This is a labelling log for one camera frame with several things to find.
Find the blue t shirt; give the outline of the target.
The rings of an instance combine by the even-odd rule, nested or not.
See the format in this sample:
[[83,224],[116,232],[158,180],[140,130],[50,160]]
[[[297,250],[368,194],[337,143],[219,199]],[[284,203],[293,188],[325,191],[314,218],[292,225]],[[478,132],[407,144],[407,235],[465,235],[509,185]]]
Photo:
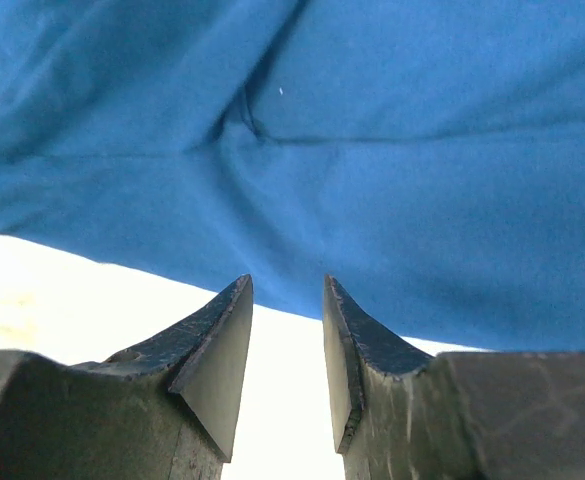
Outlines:
[[585,350],[585,1],[0,1],[0,235]]

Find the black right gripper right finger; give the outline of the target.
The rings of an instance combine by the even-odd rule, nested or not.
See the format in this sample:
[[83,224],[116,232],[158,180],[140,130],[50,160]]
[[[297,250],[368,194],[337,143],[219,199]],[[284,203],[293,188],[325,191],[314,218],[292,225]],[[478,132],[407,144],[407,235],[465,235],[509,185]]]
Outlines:
[[324,279],[335,451],[349,479],[585,479],[585,352],[429,355]]

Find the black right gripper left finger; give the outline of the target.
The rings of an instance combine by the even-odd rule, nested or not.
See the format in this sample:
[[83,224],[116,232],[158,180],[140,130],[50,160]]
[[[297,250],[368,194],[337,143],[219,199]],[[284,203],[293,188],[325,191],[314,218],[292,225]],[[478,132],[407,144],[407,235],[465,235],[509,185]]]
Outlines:
[[104,362],[0,350],[0,479],[217,479],[233,454],[253,316],[241,276]]

